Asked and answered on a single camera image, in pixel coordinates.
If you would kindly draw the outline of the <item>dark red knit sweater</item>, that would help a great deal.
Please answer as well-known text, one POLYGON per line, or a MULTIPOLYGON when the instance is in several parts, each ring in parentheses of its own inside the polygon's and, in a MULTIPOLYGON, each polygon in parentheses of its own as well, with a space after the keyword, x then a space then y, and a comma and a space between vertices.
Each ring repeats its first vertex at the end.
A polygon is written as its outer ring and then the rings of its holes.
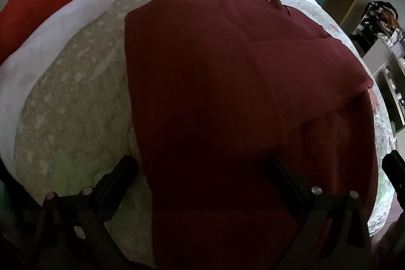
POLYGON ((373 80, 318 23, 280 0, 152 0, 124 39, 158 269, 310 269, 314 186, 357 191, 368 222, 373 80))

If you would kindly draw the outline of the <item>black clothes rack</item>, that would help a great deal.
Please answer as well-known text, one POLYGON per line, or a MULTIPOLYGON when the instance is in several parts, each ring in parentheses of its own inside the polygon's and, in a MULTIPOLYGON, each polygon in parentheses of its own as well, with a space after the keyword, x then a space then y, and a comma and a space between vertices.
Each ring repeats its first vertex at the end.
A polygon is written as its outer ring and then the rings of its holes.
POLYGON ((380 34, 391 38, 397 29, 401 30, 398 19, 399 14, 391 3, 371 1, 367 3, 360 23, 349 38, 365 51, 374 45, 380 34))

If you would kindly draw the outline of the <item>white shelf unit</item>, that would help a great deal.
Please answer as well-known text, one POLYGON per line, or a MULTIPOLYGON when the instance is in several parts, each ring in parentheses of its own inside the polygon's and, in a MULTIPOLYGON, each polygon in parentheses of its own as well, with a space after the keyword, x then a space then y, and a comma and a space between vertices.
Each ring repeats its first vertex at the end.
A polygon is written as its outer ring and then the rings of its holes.
POLYGON ((395 133, 404 129, 404 48, 382 38, 362 58, 378 84, 395 133))

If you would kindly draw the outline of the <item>patchwork heart quilt bedspread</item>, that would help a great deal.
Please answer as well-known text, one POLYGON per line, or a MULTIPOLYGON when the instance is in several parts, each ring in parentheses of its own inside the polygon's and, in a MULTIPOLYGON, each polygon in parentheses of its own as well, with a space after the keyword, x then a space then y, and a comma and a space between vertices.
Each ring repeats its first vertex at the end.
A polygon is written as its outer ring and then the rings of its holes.
MULTIPOLYGON (((77 193, 126 155, 139 153, 130 122, 124 19, 152 0, 115 0, 74 34, 33 86, 18 118, 19 182, 37 201, 77 193)), ((344 44, 349 39, 314 0, 281 0, 344 44)))

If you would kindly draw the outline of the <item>white bed sheet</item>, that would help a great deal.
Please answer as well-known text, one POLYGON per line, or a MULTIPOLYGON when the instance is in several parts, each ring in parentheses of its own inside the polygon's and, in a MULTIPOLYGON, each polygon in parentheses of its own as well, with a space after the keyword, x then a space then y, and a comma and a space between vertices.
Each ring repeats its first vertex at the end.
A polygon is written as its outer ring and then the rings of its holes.
POLYGON ((52 14, 1 64, 1 159, 17 178, 14 141, 18 118, 35 83, 68 40, 115 0, 73 0, 52 14))

